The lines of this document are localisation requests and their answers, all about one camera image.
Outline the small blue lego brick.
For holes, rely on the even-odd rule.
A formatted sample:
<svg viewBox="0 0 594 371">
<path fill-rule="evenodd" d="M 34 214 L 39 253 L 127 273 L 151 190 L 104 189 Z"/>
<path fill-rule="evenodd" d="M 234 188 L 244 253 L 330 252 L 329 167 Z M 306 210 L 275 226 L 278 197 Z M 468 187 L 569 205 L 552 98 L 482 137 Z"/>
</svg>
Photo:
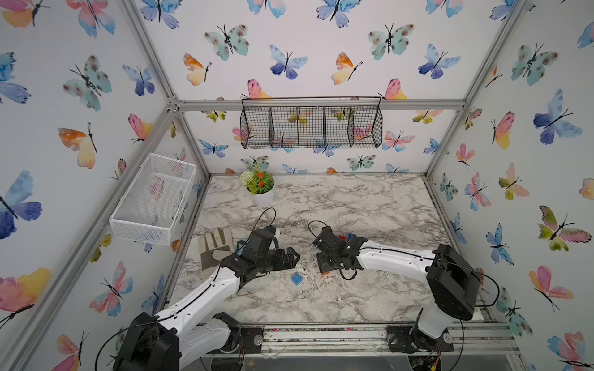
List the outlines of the small blue lego brick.
<svg viewBox="0 0 594 371">
<path fill-rule="evenodd" d="M 297 286 L 303 282 L 303 276 L 299 273 L 295 273 L 292 275 L 291 281 L 295 286 Z"/>
</svg>

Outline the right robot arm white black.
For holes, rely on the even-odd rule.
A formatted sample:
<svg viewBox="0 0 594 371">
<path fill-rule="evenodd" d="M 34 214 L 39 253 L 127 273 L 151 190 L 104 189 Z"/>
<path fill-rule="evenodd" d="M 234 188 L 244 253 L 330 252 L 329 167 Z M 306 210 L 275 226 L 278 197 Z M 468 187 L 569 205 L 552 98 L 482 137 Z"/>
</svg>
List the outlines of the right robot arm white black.
<svg viewBox="0 0 594 371">
<path fill-rule="evenodd" d="M 425 281 L 433 301 L 416 320 L 412 332 L 417 337 L 437 340 L 454 321 L 470 321 L 474 316 L 479 274 L 450 245 L 405 250 L 358 236 L 345 241 L 330 227 L 323 227 L 312 245 L 319 250 L 316 257 L 322 273 L 375 270 Z"/>
</svg>

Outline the white pot artificial plant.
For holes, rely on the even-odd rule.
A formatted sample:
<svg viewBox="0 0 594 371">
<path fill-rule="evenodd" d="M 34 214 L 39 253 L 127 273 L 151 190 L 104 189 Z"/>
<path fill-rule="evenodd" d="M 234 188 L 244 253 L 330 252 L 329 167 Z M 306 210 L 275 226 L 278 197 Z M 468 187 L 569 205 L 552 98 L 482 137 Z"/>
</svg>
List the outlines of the white pot artificial plant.
<svg viewBox="0 0 594 371">
<path fill-rule="evenodd" d="M 275 198 L 275 180 L 263 170 L 248 170 L 240 174 L 241 184 L 252 194 L 253 201 L 260 207 L 269 207 Z"/>
</svg>

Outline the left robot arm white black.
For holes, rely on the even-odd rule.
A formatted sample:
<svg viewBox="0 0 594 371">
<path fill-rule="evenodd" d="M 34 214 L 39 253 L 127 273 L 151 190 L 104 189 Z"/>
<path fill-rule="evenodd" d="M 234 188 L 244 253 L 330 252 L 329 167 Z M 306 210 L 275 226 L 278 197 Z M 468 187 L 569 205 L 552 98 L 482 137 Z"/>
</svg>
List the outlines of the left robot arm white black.
<svg viewBox="0 0 594 371">
<path fill-rule="evenodd" d="M 294 269 L 300 260 L 279 246 L 273 226 L 255 229 L 215 272 L 177 303 L 150 316 L 138 315 L 121 330 L 124 342 L 114 370 L 181 370 L 212 351 L 241 351 L 241 323 L 213 310 L 247 283 L 268 273 Z"/>
</svg>

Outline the beige green work glove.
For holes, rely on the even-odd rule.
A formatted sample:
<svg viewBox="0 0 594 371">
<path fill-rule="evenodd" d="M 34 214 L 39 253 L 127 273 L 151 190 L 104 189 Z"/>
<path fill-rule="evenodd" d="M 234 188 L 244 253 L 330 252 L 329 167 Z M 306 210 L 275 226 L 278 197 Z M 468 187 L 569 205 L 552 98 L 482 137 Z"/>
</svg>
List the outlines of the beige green work glove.
<svg viewBox="0 0 594 371">
<path fill-rule="evenodd" d="M 213 273 L 224 258 L 235 251 L 235 243 L 230 228 L 215 228 L 199 238 L 199 252 L 202 272 Z"/>
</svg>

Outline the white mesh wall basket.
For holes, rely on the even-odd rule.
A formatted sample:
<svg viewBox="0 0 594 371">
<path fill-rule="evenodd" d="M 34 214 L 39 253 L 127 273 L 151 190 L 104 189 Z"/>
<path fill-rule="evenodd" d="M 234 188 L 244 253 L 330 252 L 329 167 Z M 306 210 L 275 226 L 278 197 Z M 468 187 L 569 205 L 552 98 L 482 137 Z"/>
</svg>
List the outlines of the white mesh wall basket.
<svg viewBox="0 0 594 371">
<path fill-rule="evenodd" d="M 196 177 L 196 166 L 148 154 L 109 218 L 113 237 L 168 246 Z"/>
</svg>

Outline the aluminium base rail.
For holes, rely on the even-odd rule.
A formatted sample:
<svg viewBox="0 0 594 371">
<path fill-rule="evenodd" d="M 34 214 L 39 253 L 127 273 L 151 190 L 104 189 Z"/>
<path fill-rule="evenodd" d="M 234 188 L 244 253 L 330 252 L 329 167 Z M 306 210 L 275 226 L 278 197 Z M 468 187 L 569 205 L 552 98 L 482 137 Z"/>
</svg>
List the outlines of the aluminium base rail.
<svg viewBox="0 0 594 371">
<path fill-rule="evenodd" d="M 413 346 L 410 324 L 272 324 L 240 327 L 249 357 L 314 356 L 516 356 L 509 328 L 496 322 L 454 324 L 432 349 Z"/>
</svg>

